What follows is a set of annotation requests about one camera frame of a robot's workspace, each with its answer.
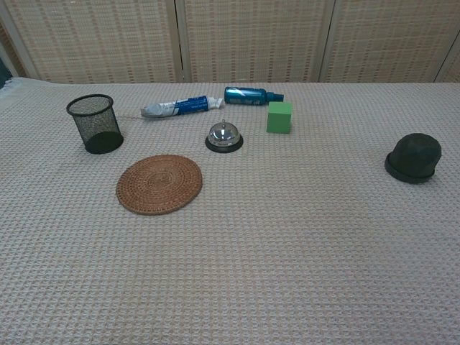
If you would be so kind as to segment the dark green dome object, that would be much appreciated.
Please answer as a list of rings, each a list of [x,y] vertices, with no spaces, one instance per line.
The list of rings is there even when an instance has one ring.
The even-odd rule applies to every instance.
[[[408,134],[386,156],[385,170],[404,183],[425,183],[434,176],[441,155],[437,139],[423,133]]]

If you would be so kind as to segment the silver call bell black base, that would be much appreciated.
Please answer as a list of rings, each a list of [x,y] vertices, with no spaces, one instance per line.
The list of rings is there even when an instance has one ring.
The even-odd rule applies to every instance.
[[[217,153],[227,154],[239,150],[244,138],[232,123],[222,120],[214,124],[206,137],[206,147]]]

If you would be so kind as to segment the green cube block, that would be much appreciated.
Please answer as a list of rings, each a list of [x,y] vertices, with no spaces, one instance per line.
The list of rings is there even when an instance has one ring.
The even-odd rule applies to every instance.
[[[288,102],[273,101],[269,103],[267,113],[268,133],[288,134],[291,130],[293,106]]]

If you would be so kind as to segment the round woven rattan coaster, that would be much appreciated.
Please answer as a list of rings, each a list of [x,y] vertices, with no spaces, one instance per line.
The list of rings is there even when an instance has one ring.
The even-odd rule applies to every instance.
[[[116,185],[116,197],[125,209],[156,216],[188,205],[201,191],[201,169],[180,155],[154,155],[128,167]]]

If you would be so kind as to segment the blue spray bottle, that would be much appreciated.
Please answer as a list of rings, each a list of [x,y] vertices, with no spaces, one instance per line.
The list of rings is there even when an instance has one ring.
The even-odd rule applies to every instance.
[[[225,87],[224,101],[227,104],[262,106],[270,102],[283,102],[282,94],[266,91],[263,88]]]

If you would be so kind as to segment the white blue toothpaste tube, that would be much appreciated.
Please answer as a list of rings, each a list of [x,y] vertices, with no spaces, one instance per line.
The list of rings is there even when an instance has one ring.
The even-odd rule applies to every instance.
[[[209,96],[192,97],[167,103],[150,104],[141,109],[141,115],[148,119],[161,119],[219,109],[223,103],[223,98]]]

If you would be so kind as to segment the beige waffle-weave tablecloth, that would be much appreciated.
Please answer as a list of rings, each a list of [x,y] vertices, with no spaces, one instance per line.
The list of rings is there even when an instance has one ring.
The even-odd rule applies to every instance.
[[[220,96],[197,84],[0,89],[0,345],[460,345],[460,83],[275,83],[289,134],[264,107],[148,121],[147,104]],[[66,106],[104,94],[123,144],[86,151]],[[205,145],[232,123],[235,152]],[[437,139],[425,183],[386,156]],[[171,213],[133,213],[121,174],[154,155],[197,163],[203,185]]]

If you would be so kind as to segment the woven bamboo screen panel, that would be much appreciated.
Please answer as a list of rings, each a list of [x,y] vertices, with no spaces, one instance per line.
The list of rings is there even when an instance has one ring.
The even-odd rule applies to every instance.
[[[0,0],[0,24],[28,78],[176,83],[175,0]]]
[[[183,80],[318,82],[336,0],[174,0]]]
[[[0,20],[0,60],[12,76],[27,77],[27,72],[19,59],[12,38]]]
[[[460,32],[460,0],[334,0],[319,80],[432,83]]]
[[[460,83],[460,47],[452,48],[436,78],[437,83]]]

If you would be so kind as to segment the black mesh pen holder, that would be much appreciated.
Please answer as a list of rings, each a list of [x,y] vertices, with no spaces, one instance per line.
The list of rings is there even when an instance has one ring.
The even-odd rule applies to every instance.
[[[73,117],[87,152],[110,153],[124,142],[113,110],[114,100],[104,94],[90,94],[72,100],[66,111]]]

